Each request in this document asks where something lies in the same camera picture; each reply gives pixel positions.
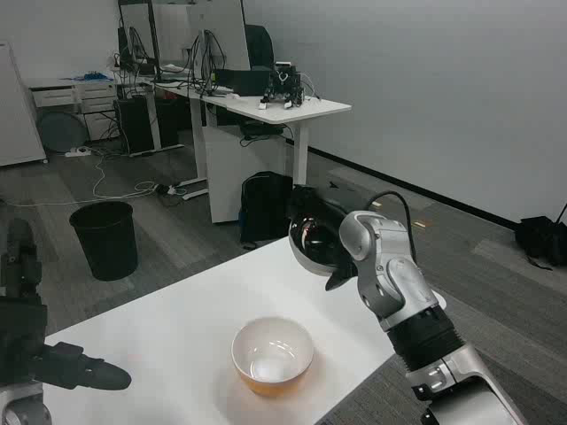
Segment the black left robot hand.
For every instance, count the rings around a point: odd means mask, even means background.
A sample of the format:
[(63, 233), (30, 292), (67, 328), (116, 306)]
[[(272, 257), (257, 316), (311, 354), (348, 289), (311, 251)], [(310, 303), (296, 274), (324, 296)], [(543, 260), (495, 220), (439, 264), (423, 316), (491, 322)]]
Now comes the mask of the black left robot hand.
[(122, 368), (85, 355), (77, 345), (45, 343), (48, 307), (37, 290), (41, 281), (32, 228), (26, 220), (14, 219), (1, 255), (1, 382), (125, 390), (132, 378)]

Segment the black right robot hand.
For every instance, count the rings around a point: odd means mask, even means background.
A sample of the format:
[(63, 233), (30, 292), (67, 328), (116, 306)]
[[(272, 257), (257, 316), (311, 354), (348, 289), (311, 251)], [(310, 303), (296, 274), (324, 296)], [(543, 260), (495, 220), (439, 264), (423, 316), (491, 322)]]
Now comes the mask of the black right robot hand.
[(296, 260), (309, 272), (327, 279), (325, 289), (335, 290), (358, 275), (351, 255), (340, 241), (345, 217), (365, 206), (351, 189), (297, 185), (288, 205), (289, 242)]

